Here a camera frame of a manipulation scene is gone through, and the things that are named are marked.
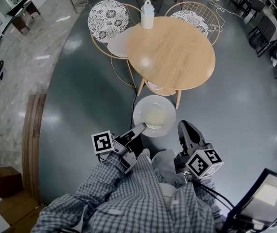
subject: gray pants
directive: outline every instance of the gray pants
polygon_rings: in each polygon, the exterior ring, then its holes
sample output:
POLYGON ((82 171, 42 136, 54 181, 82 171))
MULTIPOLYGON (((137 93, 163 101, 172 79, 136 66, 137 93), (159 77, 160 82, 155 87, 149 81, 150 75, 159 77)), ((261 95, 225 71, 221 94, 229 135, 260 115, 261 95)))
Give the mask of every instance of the gray pants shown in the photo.
POLYGON ((186 184, 184 174, 175 173, 174 158, 176 154, 173 150, 165 150, 157 153, 152 160, 152 167, 158 177, 159 183, 167 183, 175 188, 186 184))

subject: wooden desk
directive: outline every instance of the wooden desk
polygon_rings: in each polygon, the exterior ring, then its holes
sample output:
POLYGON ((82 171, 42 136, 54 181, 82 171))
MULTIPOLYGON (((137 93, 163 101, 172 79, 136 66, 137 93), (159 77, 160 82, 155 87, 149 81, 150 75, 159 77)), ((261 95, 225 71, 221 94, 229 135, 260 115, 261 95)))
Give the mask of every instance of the wooden desk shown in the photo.
POLYGON ((22 14, 27 11, 30 15, 32 13, 37 12, 40 15, 40 12, 36 8, 36 6, 33 4, 32 1, 29 1, 28 3, 24 4, 23 8, 21 8, 16 15, 11 19, 11 23, 15 26, 17 30, 19 30, 20 33, 22 33, 22 29, 27 28, 30 29, 26 22, 22 18, 22 14))
POLYGON ((138 96, 147 81, 164 89, 154 93, 169 96, 202 85, 212 75, 215 54, 210 41, 195 26, 173 17, 155 17, 154 27, 140 24, 131 31, 127 56, 143 77, 138 96))

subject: plaid shirt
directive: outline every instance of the plaid shirt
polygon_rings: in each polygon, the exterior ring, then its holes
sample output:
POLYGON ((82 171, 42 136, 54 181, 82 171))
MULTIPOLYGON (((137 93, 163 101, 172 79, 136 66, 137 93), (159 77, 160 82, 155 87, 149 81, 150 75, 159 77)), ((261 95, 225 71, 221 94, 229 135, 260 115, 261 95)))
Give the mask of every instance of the plaid shirt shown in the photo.
MULTIPOLYGON (((119 158, 111 153, 106 163, 93 169, 76 195, 63 195, 42 210, 32 232, 71 229, 81 218, 82 232, 216 232, 215 225, 223 216, 211 195, 189 182, 177 189, 167 208, 147 158, 139 156, 128 175, 119 158)), ((211 179, 201 183, 214 189, 211 179)))

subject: white pitcher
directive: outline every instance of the white pitcher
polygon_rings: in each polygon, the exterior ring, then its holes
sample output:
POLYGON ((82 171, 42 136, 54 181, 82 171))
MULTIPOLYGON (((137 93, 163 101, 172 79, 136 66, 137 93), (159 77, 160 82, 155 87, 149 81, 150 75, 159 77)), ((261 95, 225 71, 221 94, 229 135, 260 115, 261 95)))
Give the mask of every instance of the white pitcher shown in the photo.
POLYGON ((154 10, 155 8, 150 3, 150 0, 147 0, 141 7, 140 24, 144 29, 151 29, 154 26, 154 10))

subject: shirt button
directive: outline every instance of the shirt button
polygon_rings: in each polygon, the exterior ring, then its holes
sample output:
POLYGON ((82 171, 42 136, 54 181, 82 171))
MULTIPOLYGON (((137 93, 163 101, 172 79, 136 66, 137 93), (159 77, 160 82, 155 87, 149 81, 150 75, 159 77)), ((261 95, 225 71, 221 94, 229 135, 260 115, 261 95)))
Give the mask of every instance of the shirt button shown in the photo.
POLYGON ((109 209, 108 213, 112 214, 112 215, 122 215, 122 211, 117 210, 117 209, 109 209))

